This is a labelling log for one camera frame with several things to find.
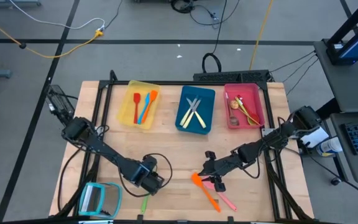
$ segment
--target pink utensil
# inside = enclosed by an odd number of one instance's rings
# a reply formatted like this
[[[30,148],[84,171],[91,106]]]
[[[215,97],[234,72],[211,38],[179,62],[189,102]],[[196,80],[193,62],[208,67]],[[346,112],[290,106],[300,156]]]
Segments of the pink utensil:
[[[210,190],[214,190],[215,191],[215,187],[214,184],[211,183],[210,181],[207,180],[203,180],[203,184],[207,189]],[[222,200],[231,208],[233,209],[235,212],[237,211],[237,207],[226,197],[226,195],[223,192],[217,192],[217,194],[222,198]]]

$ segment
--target teal bin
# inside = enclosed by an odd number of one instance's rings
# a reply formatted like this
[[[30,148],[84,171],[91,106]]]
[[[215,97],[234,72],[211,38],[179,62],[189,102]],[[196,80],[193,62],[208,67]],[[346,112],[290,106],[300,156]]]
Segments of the teal bin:
[[[184,128],[180,125],[181,120],[186,115],[186,112],[190,108],[190,101],[194,99],[201,99],[196,111],[202,120],[205,123],[205,128],[202,127],[201,123],[197,119],[197,116],[194,114],[191,118],[188,126]],[[175,126],[179,131],[186,131],[196,134],[208,134],[211,131],[212,127],[212,115],[214,111],[215,103],[215,91],[207,88],[198,88],[193,86],[184,86],[181,90],[179,108],[177,113],[177,119],[175,121]]]

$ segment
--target plastic bin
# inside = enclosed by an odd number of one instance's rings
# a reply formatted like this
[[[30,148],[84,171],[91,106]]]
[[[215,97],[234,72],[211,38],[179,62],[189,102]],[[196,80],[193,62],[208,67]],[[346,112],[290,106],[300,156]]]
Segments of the plastic bin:
[[[189,98],[191,101],[198,96],[198,99],[201,99],[200,104],[198,105],[196,111],[201,116],[205,122],[206,127],[203,128],[200,125],[196,115],[194,115],[187,128],[180,126],[180,121],[188,111],[190,104],[186,98]],[[214,110],[215,103],[215,91],[207,88],[198,88],[193,86],[184,86],[181,90],[180,102],[178,108],[177,119],[175,121],[175,126],[179,131],[186,131],[190,133],[197,134],[208,134],[212,127],[212,115]]]
[[[229,105],[226,103],[226,93],[229,96],[229,101],[235,100],[237,95],[242,96],[242,102],[244,106],[251,113],[256,113],[259,116],[260,125],[250,125],[247,121],[247,116],[240,110],[232,110],[233,115],[239,120],[240,125],[233,126],[229,120]],[[262,104],[259,98],[259,88],[254,83],[243,83],[243,84],[226,84],[223,91],[224,107],[226,109],[226,121],[227,126],[232,129],[236,128],[260,128],[265,124],[264,112]]]
[[[134,117],[135,117],[134,93],[140,93],[140,102],[137,107],[137,117],[139,119],[139,116],[140,114],[142,114],[142,110],[145,105],[146,95],[150,93],[152,90],[157,91],[158,95],[150,106],[147,118],[144,123],[135,124],[134,123]],[[160,100],[160,95],[161,95],[161,87],[159,85],[131,80],[128,83],[128,88],[125,93],[124,100],[122,101],[121,107],[119,109],[117,119],[121,124],[142,128],[142,129],[150,129],[153,123],[154,114],[157,109],[158,102]]]

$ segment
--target metal spoon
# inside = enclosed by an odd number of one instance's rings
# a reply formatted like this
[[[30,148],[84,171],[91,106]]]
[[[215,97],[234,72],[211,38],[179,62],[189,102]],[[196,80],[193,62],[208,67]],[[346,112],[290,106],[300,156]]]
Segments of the metal spoon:
[[[233,111],[231,110],[230,101],[229,101],[229,97],[228,97],[227,93],[226,93],[226,102],[227,102],[227,108],[229,109],[229,122],[230,122],[230,125],[233,125],[233,126],[240,125],[239,120],[233,115]]]

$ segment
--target orange spatula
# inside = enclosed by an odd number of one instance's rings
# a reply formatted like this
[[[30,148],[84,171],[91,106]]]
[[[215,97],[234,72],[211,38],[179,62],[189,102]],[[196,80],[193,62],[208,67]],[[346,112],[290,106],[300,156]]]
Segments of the orange spatula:
[[[197,185],[198,187],[201,187],[201,189],[203,189],[204,194],[208,197],[209,201],[214,206],[216,211],[221,212],[221,208],[219,207],[218,203],[215,202],[215,200],[212,198],[212,196],[205,189],[205,187],[203,185],[203,181],[201,180],[201,177],[199,177],[197,173],[194,173],[193,175],[191,175],[191,180],[193,181],[193,183],[195,185]]]
[[[146,120],[147,113],[149,113],[150,106],[153,103],[153,101],[156,99],[157,95],[158,95],[157,91],[155,91],[155,90],[151,91],[151,93],[150,93],[150,103],[149,103],[149,105],[147,105],[146,112],[144,113],[143,118],[142,118],[142,123],[144,123],[144,121]]]

